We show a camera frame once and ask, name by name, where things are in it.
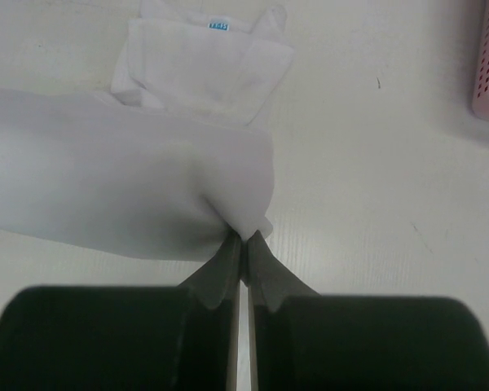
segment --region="white fabric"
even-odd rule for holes
[[[266,127],[267,103],[293,59],[284,8],[255,24],[143,0],[111,92],[124,104],[207,121]],[[210,29],[225,23],[227,31]]]
[[[128,257],[206,259],[268,234],[263,131],[144,112],[110,94],[0,90],[0,228]]]

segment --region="blue label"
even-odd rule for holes
[[[228,31],[228,23],[210,23],[209,29]]]

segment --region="white table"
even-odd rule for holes
[[[271,4],[181,3],[247,20]],[[483,2],[280,3],[297,59],[271,117],[272,250],[320,292],[458,298],[489,338],[489,123],[469,110]],[[137,6],[0,0],[0,87],[105,88]],[[36,283],[174,284],[197,267],[0,231],[0,310]]]

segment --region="folded white cloth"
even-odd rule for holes
[[[128,257],[204,259],[271,230],[270,136],[123,106],[107,93],[0,90],[0,229]]]
[[[124,104],[266,128],[267,100],[288,70],[282,6],[255,24],[142,0],[111,92]]]
[[[0,90],[0,228],[128,257],[212,256],[271,231],[271,92],[293,49],[256,24],[143,0],[112,94]]]

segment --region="clothing tag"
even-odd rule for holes
[[[228,31],[229,27],[227,22],[222,22],[221,20],[212,20],[209,23],[209,29]]]

